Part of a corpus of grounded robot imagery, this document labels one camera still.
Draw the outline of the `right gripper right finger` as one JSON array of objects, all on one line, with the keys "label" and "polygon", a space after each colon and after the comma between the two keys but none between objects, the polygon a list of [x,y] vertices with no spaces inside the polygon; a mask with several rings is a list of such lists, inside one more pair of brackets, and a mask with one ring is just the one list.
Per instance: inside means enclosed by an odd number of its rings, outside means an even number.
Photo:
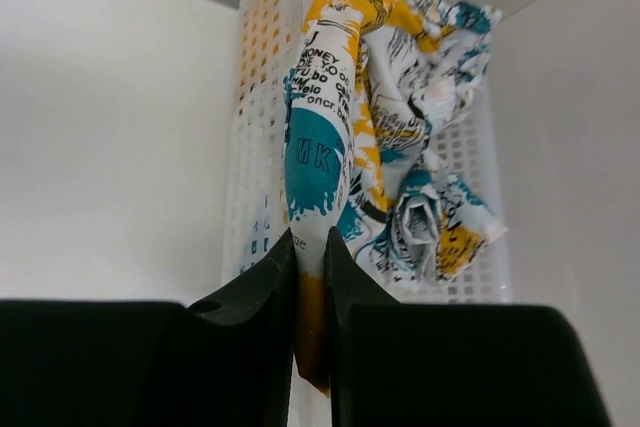
[{"label": "right gripper right finger", "polygon": [[332,229],[325,258],[336,426],[607,426],[580,339],[548,306],[402,303]]}]

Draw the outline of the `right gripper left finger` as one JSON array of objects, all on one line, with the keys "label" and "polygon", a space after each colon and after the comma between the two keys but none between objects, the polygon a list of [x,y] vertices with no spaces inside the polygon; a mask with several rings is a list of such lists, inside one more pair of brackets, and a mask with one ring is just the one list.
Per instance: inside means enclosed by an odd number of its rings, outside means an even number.
[{"label": "right gripper left finger", "polygon": [[5,426],[283,426],[298,272],[290,233],[190,306],[5,300]]}]

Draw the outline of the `colourful printed shorts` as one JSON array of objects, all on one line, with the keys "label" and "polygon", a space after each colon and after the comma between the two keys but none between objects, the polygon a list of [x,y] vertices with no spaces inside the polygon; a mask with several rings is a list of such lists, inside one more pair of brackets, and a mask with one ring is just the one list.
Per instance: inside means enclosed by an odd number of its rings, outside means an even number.
[{"label": "colourful printed shorts", "polygon": [[294,353],[322,393],[332,229],[381,286],[410,291],[451,282],[504,232],[431,147],[468,116],[501,16],[464,0],[310,5],[284,78],[284,184],[300,273]]}]

